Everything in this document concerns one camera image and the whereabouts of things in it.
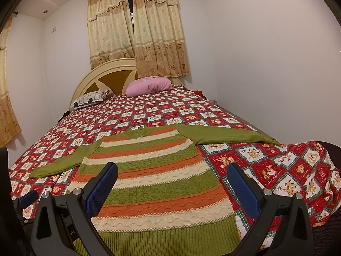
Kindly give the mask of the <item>red item behind bed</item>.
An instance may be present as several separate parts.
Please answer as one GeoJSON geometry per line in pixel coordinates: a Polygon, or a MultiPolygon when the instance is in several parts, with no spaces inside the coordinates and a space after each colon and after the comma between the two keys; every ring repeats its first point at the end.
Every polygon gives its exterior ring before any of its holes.
{"type": "Polygon", "coordinates": [[[201,98],[206,99],[206,97],[204,96],[203,92],[200,90],[193,90],[193,93],[195,93],[196,95],[199,95],[201,98]]]}

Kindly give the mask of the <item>white car print pillow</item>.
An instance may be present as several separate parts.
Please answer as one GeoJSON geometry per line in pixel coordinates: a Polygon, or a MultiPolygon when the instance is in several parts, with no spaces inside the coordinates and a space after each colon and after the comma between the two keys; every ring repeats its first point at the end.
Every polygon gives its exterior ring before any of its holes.
{"type": "Polygon", "coordinates": [[[70,105],[71,110],[86,108],[104,102],[106,99],[116,95],[110,89],[93,91],[76,98],[70,105]]]}

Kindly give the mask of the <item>cream wooden headboard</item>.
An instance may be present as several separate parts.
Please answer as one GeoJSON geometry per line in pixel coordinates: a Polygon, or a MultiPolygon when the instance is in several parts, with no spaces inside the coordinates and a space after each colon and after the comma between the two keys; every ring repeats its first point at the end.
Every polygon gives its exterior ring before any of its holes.
{"type": "Polygon", "coordinates": [[[92,91],[110,89],[115,95],[125,94],[129,83],[137,79],[134,58],[107,61],[84,77],[73,93],[70,106],[75,99],[92,91]]]}

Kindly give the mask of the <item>red patchwork teddy bedspread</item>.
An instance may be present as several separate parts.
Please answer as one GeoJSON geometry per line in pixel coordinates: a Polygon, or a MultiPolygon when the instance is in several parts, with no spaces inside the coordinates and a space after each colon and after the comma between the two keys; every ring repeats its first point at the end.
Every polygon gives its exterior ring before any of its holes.
{"type": "Polygon", "coordinates": [[[108,162],[118,180],[92,223],[115,255],[225,255],[253,219],[227,167],[302,194],[314,227],[340,211],[340,172],[317,141],[280,144],[184,87],[120,95],[62,119],[10,168],[11,196],[63,195],[108,162]]]}

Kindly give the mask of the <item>beige curtain at left wall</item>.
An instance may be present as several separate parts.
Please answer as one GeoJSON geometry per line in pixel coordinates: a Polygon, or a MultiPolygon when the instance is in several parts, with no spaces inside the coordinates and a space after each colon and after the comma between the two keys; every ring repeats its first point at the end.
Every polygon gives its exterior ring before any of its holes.
{"type": "Polygon", "coordinates": [[[0,52],[0,143],[1,147],[6,146],[11,142],[19,133],[21,133],[21,127],[17,121],[14,113],[9,88],[7,85],[6,77],[6,60],[7,60],[7,44],[9,39],[10,27],[12,24],[13,16],[9,18],[6,25],[1,32],[1,52],[0,52]]]}

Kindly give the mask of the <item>pink pillow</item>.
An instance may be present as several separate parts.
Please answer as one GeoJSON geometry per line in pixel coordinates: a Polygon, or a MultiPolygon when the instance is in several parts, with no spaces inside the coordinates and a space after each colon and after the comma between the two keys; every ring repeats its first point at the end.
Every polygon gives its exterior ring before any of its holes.
{"type": "Polygon", "coordinates": [[[170,89],[172,89],[172,82],[167,77],[149,76],[130,82],[126,89],[126,95],[135,97],[170,89]]]}

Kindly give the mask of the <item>left beige window curtain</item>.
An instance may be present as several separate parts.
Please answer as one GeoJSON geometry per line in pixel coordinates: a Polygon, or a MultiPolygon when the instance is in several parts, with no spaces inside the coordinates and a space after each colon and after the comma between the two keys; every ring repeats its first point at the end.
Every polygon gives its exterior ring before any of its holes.
{"type": "Polygon", "coordinates": [[[87,29],[91,69],[133,58],[133,27],[128,0],[88,0],[87,29]]]}

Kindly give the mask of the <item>green orange striped knit sweater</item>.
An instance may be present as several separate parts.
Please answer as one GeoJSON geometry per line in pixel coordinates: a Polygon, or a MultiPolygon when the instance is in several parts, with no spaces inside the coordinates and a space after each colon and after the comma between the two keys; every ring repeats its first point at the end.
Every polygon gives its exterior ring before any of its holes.
{"type": "Polygon", "coordinates": [[[91,221],[115,255],[225,255],[240,242],[235,214],[227,190],[198,147],[227,143],[276,144],[276,139],[203,125],[127,129],[79,146],[30,176],[77,168],[69,185],[74,189],[113,162],[118,180],[91,221]]]}

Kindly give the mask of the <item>beige window curtain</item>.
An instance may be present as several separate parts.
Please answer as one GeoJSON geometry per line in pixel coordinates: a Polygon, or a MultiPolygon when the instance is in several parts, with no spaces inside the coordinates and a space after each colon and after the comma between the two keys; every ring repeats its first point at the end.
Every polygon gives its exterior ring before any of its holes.
{"type": "Polygon", "coordinates": [[[128,0],[88,0],[87,29],[91,69],[133,58],[133,27],[128,0]]]}
{"type": "Polygon", "coordinates": [[[183,77],[190,74],[178,0],[132,0],[133,51],[137,74],[183,77]]]}

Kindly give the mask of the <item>right beige window curtain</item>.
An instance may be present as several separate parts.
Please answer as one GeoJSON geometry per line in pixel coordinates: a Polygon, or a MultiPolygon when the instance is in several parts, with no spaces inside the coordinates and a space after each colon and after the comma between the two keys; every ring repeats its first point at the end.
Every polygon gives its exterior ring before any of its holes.
{"type": "Polygon", "coordinates": [[[137,74],[183,77],[190,74],[178,0],[132,0],[133,51],[137,74]]]}

